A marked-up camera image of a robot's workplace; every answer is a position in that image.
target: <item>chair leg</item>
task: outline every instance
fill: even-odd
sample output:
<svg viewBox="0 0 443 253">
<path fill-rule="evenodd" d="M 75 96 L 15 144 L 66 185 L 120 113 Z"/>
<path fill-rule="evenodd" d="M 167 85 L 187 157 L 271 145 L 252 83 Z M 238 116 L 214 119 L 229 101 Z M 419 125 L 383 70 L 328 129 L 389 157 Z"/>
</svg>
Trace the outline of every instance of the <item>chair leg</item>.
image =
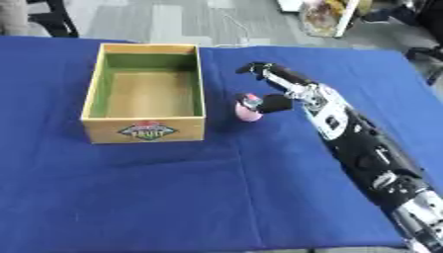
<svg viewBox="0 0 443 253">
<path fill-rule="evenodd" d="M 434 69 L 429 77 L 427 78 L 427 84 L 429 86 L 432 86 L 435 81 L 437 81 L 437 79 L 443 74 L 443 66 L 442 67 L 438 67 L 437 69 Z"/>
<path fill-rule="evenodd" d="M 443 52 L 440 51 L 440 48 L 440 46 L 436 46 L 434 48 L 413 47 L 406 53 L 405 56 L 409 60 L 414 60 L 417 54 L 423 54 L 443 61 Z"/>
<path fill-rule="evenodd" d="M 30 21 L 43 26 L 52 37 L 70 37 L 63 22 L 53 13 L 32 14 Z"/>
<path fill-rule="evenodd" d="M 66 7 L 64 6 L 63 0 L 46 0 L 47 5 L 53 13 L 57 13 L 63 19 L 65 25 L 69 28 L 69 36 L 73 38 L 78 38 L 78 31 L 69 17 L 68 12 L 66 11 Z"/>
</svg>

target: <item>pink ball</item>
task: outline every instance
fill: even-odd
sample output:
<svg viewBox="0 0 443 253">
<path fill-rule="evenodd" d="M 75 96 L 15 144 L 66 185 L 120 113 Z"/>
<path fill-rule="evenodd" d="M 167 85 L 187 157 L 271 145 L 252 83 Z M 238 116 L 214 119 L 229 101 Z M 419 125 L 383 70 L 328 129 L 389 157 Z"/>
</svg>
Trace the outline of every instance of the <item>pink ball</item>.
<svg viewBox="0 0 443 253">
<path fill-rule="evenodd" d="M 239 119 L 249 123 L 256 122 L 263 117 L 262 114 L 249 111 L 247 108 L 243 107 L 239 103 L 235 105 L 235 113 L 237 114 Z"/>
</svg>

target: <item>open box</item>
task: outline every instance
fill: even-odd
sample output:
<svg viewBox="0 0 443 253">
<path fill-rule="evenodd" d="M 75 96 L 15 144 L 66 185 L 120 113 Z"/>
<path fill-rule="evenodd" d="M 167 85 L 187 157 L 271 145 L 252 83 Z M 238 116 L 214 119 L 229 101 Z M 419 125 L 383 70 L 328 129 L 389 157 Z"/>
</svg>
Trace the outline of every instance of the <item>open box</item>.
<svg viewBox="0 0 443 253">
<path fill-rule="evenodd" d="M 103 43 L 81 121 L 92 142 L 202 140 L 198 48 Z"/>
</svg>

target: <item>chair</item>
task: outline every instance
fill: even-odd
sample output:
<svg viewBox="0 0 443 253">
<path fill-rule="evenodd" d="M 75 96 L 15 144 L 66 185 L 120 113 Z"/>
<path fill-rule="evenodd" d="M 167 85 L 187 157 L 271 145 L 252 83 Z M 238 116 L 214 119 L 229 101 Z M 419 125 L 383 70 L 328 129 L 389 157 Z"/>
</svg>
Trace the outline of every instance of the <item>chair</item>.
<svg viewBox="0 0 443 253">
<path fill-rule="evenodd" d="M 443 1 L 429 0 L 417 16 L 417 22 L 436 38 L 438 45 L 434 48 L 413 47 L 407 53 L 409 60 L 414 60 L 418 54 L 423 54 L 443 62 Z M 427 84 L 433 85 L 443 74 L 443 66 L 429 73 Z"/>
<path fill-rule="evenodd" d="M 52 37 L 78 38 L 78 31 L 66 11 L 63 0 L 27 0 L 29 4 L 46 2 L 49 13 L 30 14 L 29 21 L 42 25 Z"/>
</svg>

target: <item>box label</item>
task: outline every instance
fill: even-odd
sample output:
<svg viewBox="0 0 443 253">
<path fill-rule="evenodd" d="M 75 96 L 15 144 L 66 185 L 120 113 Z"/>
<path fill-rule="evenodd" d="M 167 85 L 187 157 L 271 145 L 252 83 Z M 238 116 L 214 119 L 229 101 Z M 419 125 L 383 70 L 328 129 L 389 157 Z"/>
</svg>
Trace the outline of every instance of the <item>box label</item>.
<svg viewBox="0 0 443 253">
<path fill-rule="evenodd" d="M 119 133 L 143 140 L 155 140 L 176 131 L 178 130 L 157 122 L 142 122 L 119 130 Z"/>
</svg>

